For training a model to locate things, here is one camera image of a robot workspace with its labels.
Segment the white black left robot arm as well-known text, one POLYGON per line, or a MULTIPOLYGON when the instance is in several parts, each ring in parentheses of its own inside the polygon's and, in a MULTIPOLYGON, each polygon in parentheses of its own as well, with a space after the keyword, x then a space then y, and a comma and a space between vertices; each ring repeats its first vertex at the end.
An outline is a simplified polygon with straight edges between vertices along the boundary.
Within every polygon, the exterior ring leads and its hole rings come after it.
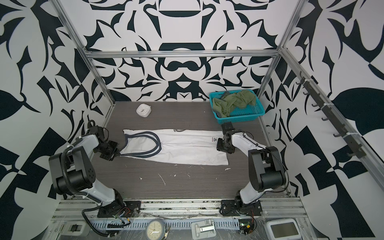
POLYGON ((112 161, 119 153, 118 143, 105 137, 107 129, 89 124, 87 133, 78 137, 62 153, 49 158, 54 190, 59 195, 71 195, 94 201, 102 214, 112 215, 126 207, 120 193, 97 180, 90 157, 112 161))

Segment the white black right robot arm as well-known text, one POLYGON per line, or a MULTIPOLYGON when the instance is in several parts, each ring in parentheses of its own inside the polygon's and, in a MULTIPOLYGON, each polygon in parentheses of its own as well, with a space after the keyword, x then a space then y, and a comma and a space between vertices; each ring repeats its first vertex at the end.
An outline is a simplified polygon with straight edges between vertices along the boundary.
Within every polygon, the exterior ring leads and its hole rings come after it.
POLYGON ((232 123, 221 124, 223 137, 218 139, 217 150, 233 154, 240 150, 248 157, 249 182, 235 198, 239 207, 258 201, 266 192, 287 184, 286 169, 277 148, 267 147, 236 130, 232 123))

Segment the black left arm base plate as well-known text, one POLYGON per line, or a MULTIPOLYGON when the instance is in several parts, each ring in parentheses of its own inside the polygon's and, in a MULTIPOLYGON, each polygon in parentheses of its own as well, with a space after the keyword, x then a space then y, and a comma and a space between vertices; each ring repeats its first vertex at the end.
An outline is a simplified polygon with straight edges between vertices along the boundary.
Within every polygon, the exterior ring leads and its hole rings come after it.
POLYGON ((122 205, 112 203, 101 207, 98 211, 98 218, 112 218, 119 215, 122 218, 135 217, 140 213, 141 201, 124 201, 122 205))

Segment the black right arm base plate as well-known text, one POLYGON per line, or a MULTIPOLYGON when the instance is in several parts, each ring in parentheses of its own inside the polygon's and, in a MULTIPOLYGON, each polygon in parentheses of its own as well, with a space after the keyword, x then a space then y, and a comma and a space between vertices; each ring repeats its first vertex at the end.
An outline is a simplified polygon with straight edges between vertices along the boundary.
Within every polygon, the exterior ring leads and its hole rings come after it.
POLYGON ((221 200, 221 207, 219 213, 225 217, 235 216, 254 216, 258 217, 262 215, 261 202, 255 202, 249 205, 241 205, 235 200, 221 200))

